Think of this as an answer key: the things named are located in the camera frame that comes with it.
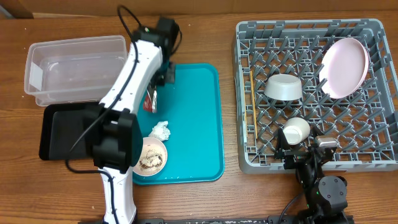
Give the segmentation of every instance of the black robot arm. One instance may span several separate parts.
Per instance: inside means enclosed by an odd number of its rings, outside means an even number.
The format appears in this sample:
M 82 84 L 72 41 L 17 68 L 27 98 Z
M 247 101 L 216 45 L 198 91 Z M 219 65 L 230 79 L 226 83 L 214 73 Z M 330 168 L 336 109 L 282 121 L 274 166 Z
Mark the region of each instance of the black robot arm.
M 314 143 L 306 151 L 292 149 L 282 129 L 278 130 L 275 159 L 283 159 L 285 169 L 295 169 L 296 178 L 304 190 L 307 209 L 300 211 L 294 223 L 354 223 L 344 209 L 347 181 L 343 177 L 325 176 L 322 165 L 333 159 L 337 148 L 334 138 L 327 137 L 317 128 L 312 128 Z

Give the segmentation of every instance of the wood grain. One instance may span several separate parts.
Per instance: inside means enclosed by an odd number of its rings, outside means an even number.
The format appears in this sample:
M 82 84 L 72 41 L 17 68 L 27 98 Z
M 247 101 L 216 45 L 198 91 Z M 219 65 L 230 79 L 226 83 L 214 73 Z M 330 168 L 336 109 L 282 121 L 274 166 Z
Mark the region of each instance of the wood grain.
M 117 16 L 116 6 L 123 4 L 136 15 L 164 14 L 221 14 L 250 12 L 307 12 L 307 11 L 359 11 L 397 10 L 396 0 L 18 0 L 32 13 L 69 14 L 87 16 Z
M 5 8 L 14 18 L 32 19 L 32 12 L 20 0 L 0 0 L 0 6 Z
M 246 175 L 238 166 L 236 100 L 231 65 L 235 26 L 245 20 L 380 19 L 398 65 L 398 11 L 306 12 L 175 16 L 183 32 L 177 63 L 207 62 L 220 75 L 226 169 L 209 183 L 135 186 L 139 218 L 266 217 L 281 212 L 300 192 L 290 174 Z M 154 25 L 156 17 L 139 17 Z M 133 20 L 126 18 L 135 26 Z M 76 223 L 101 218 L 99 175 L 76 175 L 62 161 L 38 156 L 43 108 L 24 93 L 24 69 L 35 42 L 101 35 L 127 35 L 117 17 L 0 21 L 0 223 Z M 76 168 L 92 162 L 74 161 Z M 398 172 L 338 173 L 348 180 L 348 215 L 356 223 L 398 223 Z M 289 213 L 305 207 L 296 203 Z

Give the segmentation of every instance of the utensil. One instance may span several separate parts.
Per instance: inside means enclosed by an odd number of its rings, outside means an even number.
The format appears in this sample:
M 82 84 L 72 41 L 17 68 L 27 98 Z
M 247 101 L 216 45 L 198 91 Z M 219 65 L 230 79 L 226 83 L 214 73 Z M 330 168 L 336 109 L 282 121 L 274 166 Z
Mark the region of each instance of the utensil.
M 254 84 L 253 84 L 253 72 L 250 71 L 250 86 L 251 86 L 251 103 L 253 106 L 253 118 L 254 118 L 254 140 L 257 141 L 257 113 L 256 113 L 256 96 L 254 93 Z
M 301 81 L 293 75 L 273 75 L 268 78 L 264 94 L 275 100 L 298 100 L 303 97 Z
M 355 92 L 368 73 L 369 57 L 366 49 L 354 38 L 344 38 L 333 44 L 325 54 L 319 79 L 327 79 L 322 86 L 331 98 L 344 98 Z
M 285 123 L 284 134 L 290 145 L 296 145 L 308 137 L 310 125 L 302 118 L 290 118 Z

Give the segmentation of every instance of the dirty bowl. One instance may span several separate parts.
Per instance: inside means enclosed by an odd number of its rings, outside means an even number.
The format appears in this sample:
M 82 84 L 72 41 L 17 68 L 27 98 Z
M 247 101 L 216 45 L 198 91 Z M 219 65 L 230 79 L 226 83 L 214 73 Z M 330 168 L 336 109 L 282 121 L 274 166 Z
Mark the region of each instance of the dirty bowl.
M 140 176 L 150 177 L 159 173 L 166 162 L 166 146 L 156 138 L 146 137 L 143 139 L 141 156 L 132 171 Z

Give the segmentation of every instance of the crumpled paper towel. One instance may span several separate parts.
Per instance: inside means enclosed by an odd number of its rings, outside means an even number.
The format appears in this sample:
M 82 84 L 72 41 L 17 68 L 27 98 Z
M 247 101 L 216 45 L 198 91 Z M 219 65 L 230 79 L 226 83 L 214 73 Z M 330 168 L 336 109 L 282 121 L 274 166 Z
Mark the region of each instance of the crumpled paper towel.
M 167 128 L 168 121 L 160 121 L 152 128 L 149 137 L 157 138 L 161 141 L 169 140 L 170 130 Z

